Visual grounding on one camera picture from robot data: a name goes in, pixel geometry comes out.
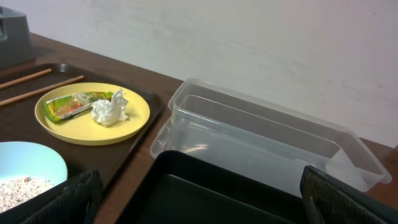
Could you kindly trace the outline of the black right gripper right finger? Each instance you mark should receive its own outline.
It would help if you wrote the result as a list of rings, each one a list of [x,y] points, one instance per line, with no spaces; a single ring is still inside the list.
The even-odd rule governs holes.
[[[396,209],[314,166],[305,166],[300,191],[310,223],[397,224]]]

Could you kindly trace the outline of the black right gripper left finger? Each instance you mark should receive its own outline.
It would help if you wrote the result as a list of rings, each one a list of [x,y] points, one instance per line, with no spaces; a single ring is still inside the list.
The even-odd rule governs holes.
[[[102,195],[99,171],[84,171],[32,199],[19,223],[93,223]]]

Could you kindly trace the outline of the rice food scraps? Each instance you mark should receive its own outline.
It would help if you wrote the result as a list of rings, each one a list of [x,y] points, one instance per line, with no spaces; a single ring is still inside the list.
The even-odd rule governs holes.
[[[54,187],[39,177],[18,177],[1,182],[1,213],[14,208]]]

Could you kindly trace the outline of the yellow round plate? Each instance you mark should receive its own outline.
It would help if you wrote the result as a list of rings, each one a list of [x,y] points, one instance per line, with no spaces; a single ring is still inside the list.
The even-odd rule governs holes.
[[[71,120],[54,123],[50,121],[44,110],[44,102],[61,96],[72,95],[84,91],[111,91],[122,89],[123,97],[128,100],[126,114],[129,119],[104,127],[91,118],[86,112]],[[133,137],[149,122],[151,115],[149,104],[131,87],[121,87],[108,83],[83,82],[56,88],[42,96],[34,109],[36,120],[49,134],[62,141],[84,146],[102,146],[121,142]]]

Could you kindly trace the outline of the light blue bowl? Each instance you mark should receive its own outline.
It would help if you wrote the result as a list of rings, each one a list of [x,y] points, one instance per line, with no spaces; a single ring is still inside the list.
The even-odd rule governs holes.
[[[33,142],[1,143],[1,182],[18,177],[44,178],[54,186],[67,180],[67,165],[53,149]]]

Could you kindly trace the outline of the white tissue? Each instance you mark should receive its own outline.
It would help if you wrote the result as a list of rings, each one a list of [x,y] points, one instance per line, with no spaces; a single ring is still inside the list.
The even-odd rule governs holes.
[[[126,121],[128,100],[124,98],[123,89],[114,93],[110,100],[97,100],[92,104],[91,118],[102,126],[112,126],[119,121]]]

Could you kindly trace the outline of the green orange snack wrapper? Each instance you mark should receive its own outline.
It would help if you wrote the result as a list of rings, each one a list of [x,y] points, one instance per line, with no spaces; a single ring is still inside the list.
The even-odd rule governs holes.
[[[52,122],[71,119],[92,109],[98,100],[110,100],[113,92],[86,91],[67,95],[43,103],[46,117]]]

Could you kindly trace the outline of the wooden chopstick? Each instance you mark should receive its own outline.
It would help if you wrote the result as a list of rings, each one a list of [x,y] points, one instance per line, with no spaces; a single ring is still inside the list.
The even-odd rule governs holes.
[[[51,72],[52,72],[52,69],[48,68],[48,69],[45,69],[45,70],[30,74],[28,76],[24,76],[24,77],[21,77],[21,78],[18,78],[18,79],[15,79],[15,80],[12,80],[12,81],[9,81],[9,82],[6,82],[6,83],[2,83],[2,84],[0,84],[0,89],[3,90],[5,88],[9,88],[11,86],[14,86],[14,85],[29,81],[31,79],[41,77],[41,76],[46,75],[46,74],[51,73]]]
[[[45,92],[48,92],[50,90],[56,89],[56,88],[61,87],[61,86],[65,86],[65,85],[69,85],[69,84],[81,81],[84,78],[85,77],[83,75],[80,75],[79,77],[71,78],[69,80],[65,80],[65,81],[60,82],[60,83],[56,83],[56,84],[53,84],[53,85],[50,85],[50,86],[43,87],[43,88],[38,89],[38,90],[30,91],[28,93],[24,93],[22,95],[15,96],[15,97],[3,100],[3,101],[1,101],[1,106],[9,105],[11,103],[15,103],[17,101],[24,100],[24,99],[29,98],[31,96],[35,96],[35,95],[38,95],[38,94],[45,93]]]

